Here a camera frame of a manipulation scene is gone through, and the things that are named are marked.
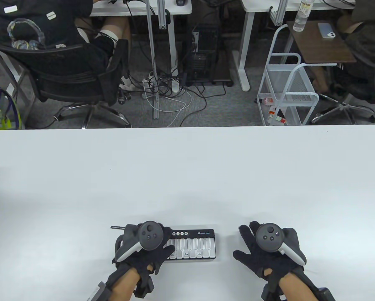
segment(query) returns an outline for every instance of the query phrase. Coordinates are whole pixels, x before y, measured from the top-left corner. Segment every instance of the plastic bottle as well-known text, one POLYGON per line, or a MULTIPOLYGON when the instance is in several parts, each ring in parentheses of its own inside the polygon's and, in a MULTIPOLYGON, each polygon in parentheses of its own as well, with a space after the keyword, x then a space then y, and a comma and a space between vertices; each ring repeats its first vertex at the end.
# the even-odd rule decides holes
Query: plastic bottle
POLYGON ((293 26, 294 31, 303 31, 303 29, 305 29, 306 22, 312 11, 313 3, 314 0, 302 0, 293 26))

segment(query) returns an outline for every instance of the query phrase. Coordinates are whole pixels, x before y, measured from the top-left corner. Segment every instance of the headphones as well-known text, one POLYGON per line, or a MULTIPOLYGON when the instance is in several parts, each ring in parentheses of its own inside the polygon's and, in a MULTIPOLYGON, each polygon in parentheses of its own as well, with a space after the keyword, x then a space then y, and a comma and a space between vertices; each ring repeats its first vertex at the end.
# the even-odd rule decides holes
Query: headphones
POLYGON ((44 33, 42 32, 41 28, 39 28, 37 24, 35 24, 33 21, 29 19, 18 18, 18 19, 11 21, 8 25, 8 34, 9 34, 10 39, 12 40, 12 47, 15 49, 38 50, 38 47, 41 45, 45 47, 44 33), (29 26, 31 26, 32 29, 34 29, 38 35, 38 41, 31 40, 27 42, 25 40, 16 40, 15 37, 13 36, 13 30, 17 24, 28 24, 29 26))

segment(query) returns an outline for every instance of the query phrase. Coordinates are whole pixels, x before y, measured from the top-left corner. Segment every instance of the shoe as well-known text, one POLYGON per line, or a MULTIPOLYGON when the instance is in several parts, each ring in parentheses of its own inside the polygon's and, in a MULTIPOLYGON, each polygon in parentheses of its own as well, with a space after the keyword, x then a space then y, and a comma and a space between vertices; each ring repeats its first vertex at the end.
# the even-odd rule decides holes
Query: shoe
POLYGON ((131 92, 137 90, 137 87, 132 83, 130 77, 125 78, 124 76, 122 76, 121 80, 122 83, 119 84, 119 88, 121 88, 123 91, 131 92))

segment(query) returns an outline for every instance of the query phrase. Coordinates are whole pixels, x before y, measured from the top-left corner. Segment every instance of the black office chair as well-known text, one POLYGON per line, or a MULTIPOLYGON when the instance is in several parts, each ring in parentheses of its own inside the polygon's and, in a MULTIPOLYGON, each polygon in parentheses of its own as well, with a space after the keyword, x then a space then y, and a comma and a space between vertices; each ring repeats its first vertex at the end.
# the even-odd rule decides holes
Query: black office chair
POLYGON ((0 51, 15 59, 30 75, 35 96, 41 102, 55 99, 72 103, 53 116, 56 120, 64 119, 65 111, 88 108, 82 124, 82 129, 86 129, 94 110, 103 109, 121 119, 124 127, 131 127, 122 113, 111 108, 119 99, 121 104, 126 100, 119 84, 121 77, 127 78, 129 73, 128 41, 118 40, 107 68, 89 57, 88 47, 94 46, 85 43, 50 50, 19 50, 0 45, 0 51))
POLYGON ((354 106, 350 104, 352 98, 364 100, 375 104, 375 63, 352 51, 357 59, 357 63, 346 64, 344 70, 334 67, 332 69, 332 79, 337 91, 344 92, 342 99, 336 100, 327 95, 320 94, 321 98, 330 100, 335 106, 318 113, 311 123, 316 123, 321 119, 331 116, 335 112, 344 112, 351 124, 356 124, 352 111, 369 113, 370 122, 375 123, 375 111, 366 106, 354 106))

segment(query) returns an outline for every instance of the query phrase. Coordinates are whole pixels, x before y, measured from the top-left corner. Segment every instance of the white wire cart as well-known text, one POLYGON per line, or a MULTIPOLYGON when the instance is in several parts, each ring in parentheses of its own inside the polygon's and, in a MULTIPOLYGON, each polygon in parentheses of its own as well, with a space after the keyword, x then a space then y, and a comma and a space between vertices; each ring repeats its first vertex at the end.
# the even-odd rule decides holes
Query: white wire cart
POLYGON ((270 52, 268 54, 266 66, 261 79, 259 92, 257 94, 257 104, 263 125, 306 125, 310 115, 318 103, 319 96, 315 93, 313 85, 306 73, 306 66, 336 66, 335 63, 306 64, 302 63, 302 58, 298 53, 273 53, 275 41, 281 30, 287 28, 285 24, 279 27, 272 40, 270 52), (279 64, 270 64, 273 56, 280 56, 279 64), (296 64, 285 64, 287 56, 296 56, 296 64), (269 106, 261 104, 260 99, 272 98, 274 101, 274 114, 269 114, 269 106), (301 121, 297 107, 308 107, 309 112, 301 121), (282 111, 286 118, 286 123, 277 121, 277 115, 282 111))

